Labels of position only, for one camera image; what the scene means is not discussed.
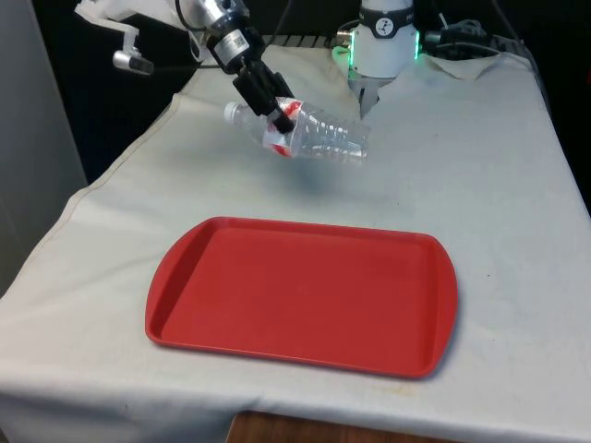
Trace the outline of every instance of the table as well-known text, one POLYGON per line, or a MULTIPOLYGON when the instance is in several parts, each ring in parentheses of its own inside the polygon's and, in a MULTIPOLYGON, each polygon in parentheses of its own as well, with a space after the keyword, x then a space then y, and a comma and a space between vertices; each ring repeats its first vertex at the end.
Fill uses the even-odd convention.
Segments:
MULTIPOLYGON (((328 51, 270 48, 294 93, 356 100, 328 51)), ((289 161, 223 123, 230 79, 198 72, 69 201, 0 300, 0 427, 13 442, 222 442, 253 410, 460 441, 591 440, 591 224, 537 84, 503 58, 475 81, 421 59, 366 121, 362 166, 289 161), (460 310, 419 381, 181 352, 143 330, 151 276, 212 216, 423 232, 460 310)))
POLYGON ((268 413, 240 413, 226 443, 452 443, 268 413))

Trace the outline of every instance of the dark wall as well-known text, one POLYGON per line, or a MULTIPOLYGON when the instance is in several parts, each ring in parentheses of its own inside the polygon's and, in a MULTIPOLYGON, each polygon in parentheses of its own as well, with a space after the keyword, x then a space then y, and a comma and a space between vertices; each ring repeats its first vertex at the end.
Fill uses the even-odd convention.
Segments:
MULTIPOLYGON (((77 0, 34 0, 68 118, 89 180, 97 178, 137 138, 192 75, 184 32, 147 19, 140 25, 142 52, 161 69, 152 78, 115 70, 111 57, 121 35, 98 29, 74 14, 77 0)), ((536 57, 550 97, 552 119, 579 186, 587 196, 591 146, 589 125, 591 2, 588 0, 501 1, 507 16, 536 57)), ((284 2, 247 0, 255 25, 272 33, 284 2)), ((359 0, 295 0, 283 33, 329 35, 355 18, 359 0)), ((488 31, 508 35, 489 0, 416 0, 417 27, 440 26, 436 9, 448 21, 480 20, 488 31)))

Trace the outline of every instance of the red tray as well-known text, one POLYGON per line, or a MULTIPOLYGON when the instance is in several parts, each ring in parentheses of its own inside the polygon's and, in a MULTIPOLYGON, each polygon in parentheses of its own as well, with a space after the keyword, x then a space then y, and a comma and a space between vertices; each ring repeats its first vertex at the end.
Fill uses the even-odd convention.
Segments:
POLYGON ((428 235, 216 218, 164 257, 146 332, 166 346, 423 377, 456 308, 452 262, 428 235))

